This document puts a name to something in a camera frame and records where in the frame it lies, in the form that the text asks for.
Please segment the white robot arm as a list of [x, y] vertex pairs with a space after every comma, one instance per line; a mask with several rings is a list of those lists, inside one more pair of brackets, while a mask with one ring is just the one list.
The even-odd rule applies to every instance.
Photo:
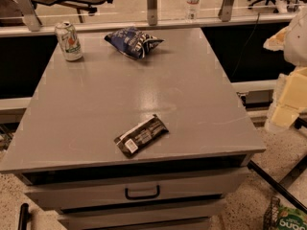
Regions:
[[303, 7], [290, 24], [268, 38], [263, 47], [282, 51], [295, 70], [280, 74], [273, 90], [265, 129], [280, 132], [288, 129], [307, 109], [307, 8]]

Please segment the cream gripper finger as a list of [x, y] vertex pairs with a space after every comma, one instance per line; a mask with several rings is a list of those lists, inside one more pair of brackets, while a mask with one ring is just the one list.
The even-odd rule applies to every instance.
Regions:
[[281, 132], [307, 109], [307, 67], [296, 67], [289, 75], [280, 74], [272, 97], [265, 129]]

